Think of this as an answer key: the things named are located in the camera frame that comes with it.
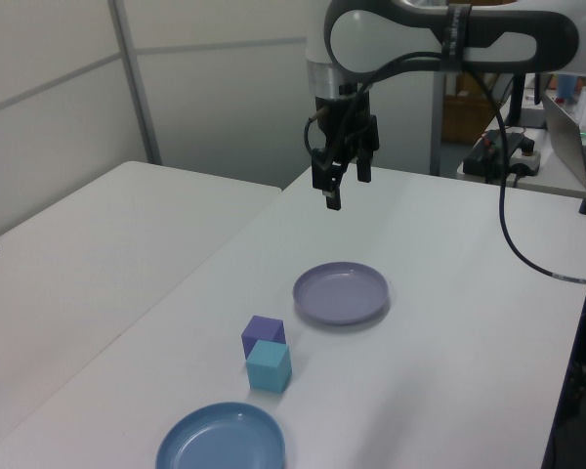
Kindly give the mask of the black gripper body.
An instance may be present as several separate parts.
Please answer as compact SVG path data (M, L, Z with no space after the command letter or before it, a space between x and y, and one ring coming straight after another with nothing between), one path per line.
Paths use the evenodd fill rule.
M368 94L345 99L314 99L314 121L325 138L321 149L314 149L318 165L347 165L372 160L372 114Z

